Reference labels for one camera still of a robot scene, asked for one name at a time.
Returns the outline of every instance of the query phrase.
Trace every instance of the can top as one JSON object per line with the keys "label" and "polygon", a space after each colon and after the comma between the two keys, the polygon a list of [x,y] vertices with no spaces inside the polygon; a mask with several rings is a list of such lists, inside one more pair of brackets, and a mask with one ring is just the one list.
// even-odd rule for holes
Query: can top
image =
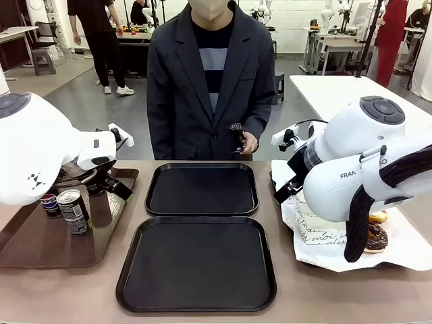
{"label": "can top", "polygon": [[77,201],[81,197],[81,192],[77,189],[70,189],[63,191],[59,196],[57,197],[57,202],[59,204],[70,204],[74,201]]}

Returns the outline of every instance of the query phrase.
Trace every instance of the striped shirt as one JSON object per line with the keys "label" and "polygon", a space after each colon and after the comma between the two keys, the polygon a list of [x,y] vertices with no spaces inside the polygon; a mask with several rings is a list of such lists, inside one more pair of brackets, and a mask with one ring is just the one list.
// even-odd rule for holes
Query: striped shirt
{"label": "striped shirt", "polygon": [[213,112],[216,110],[217,99],[221,89],[223,69],[227,57],[228,46],[234,27],[234,17],[224,28],[219,30],[206,30],[192,22],[196,43],[200,51],[205,80],[209,91]]}

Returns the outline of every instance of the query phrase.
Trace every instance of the shoe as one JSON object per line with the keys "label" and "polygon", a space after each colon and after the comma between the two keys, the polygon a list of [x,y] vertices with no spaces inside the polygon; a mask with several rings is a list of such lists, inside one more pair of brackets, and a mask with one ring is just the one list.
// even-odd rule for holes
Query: shoe
{"label": "shoe", "polygon": [[115,92],[122,96],[135,95],[135,90],[129,89],[128,86],[124,86],[124,88],[117,87],[117,91]]}

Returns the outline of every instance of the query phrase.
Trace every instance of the gray stripe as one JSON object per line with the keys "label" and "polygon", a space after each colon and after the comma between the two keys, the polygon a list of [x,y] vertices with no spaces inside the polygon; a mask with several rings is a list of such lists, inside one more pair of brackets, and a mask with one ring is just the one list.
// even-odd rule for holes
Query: gray stripe
{"label": "gray stripe", "polygon": [[217,99],[219,98],[219,93],[209,93],[211,107],[213,108],[213,112],[216,110]]}
{"label": "gray stripe", "polygon": [[200,49],[204,71],[223,71],[228,49]]}

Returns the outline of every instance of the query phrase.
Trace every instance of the dark blazer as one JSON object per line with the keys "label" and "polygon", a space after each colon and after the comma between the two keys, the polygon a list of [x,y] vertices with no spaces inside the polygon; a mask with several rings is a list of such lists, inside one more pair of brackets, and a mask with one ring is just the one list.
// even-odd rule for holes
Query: dark blazer
{"label": "dark blazer", "polygon": [[236,160],[242,123],[259,139],[275,95],[275,58],[269,31],[231,1],[234,29],[213,113],[191,7],[153,33],[148,54],[147,114],[156,160]]}

